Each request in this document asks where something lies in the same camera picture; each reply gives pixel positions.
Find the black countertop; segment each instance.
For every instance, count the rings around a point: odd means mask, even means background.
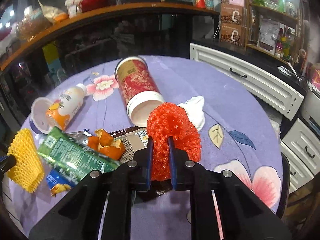
[[[230,54],[234,57],[240,58],[281,79],[283,82],[288,84],[290,87],[295,89],[304,97],[307,93],[294,76],[288,76],[277,68],[278,66],[283,65],[280,61],[268,56],[265,53],[250,48],[244,50],[241,47],[235,46],[227,42],[221,42],[218,40],[197,39],[192,40],[192,43],[212,48],[224,52],[226,54]]]

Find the metal screw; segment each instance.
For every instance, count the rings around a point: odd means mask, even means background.
[[[195,166],[195,162],[193,162],[193,161],[186,161],[185,162],[185,165],[187,166],[187,167],[193,167],[193,166]]]
[[[90,177],[91,177],[91,178],[97,178],[97,177],[99,177],[99,176],[100,176],[99,171],[91,171],[91,172],[90,172]]]
[[[138,163],[136,162],[136,161],[128,161],[128,166],[129,167],[135,167],[135,166],[137,166],[138,165]]]
[[[222,172],[223,176],[225,176],[226,178],[230,178],[232,176],[232,172],[229,170],[224,170]]]

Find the yellow foam net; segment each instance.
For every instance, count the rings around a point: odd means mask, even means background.
[[[8,177],[29,193],[34,192],[44,177],[44,169],[28,128],[16,134],[8,150],[10,154],[16,157],[17,164],[7,172]]]

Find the pink flower print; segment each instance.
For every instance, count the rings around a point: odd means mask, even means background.
[[[247,173],[247,170],[238,160],[233,160],[226,164],[218,165],[213,171],[221,172],[223,170],[232,171],[263,203],[272,208],[280,198],[281,180],[276,170],[269,166],[261,166],[254,173],[253,180]],[[219,215],[219,207],[215,196],[213,196],[214,207],[217,214],[220,239],[223,239],[222,225]]]
[[[93,80],[94,84],[87,85],[87,96],[93,95],[94,101],[106,99],[111,96],[114,88],[119,88],[115,75],[102,75]]]

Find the yellow bottle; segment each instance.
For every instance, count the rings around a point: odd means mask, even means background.
[[[87,88],[84,84],[78,84],[64,91],[49,107],[46,117],[50,126],[57,126],[65,131],[71,119],[83,104]]]

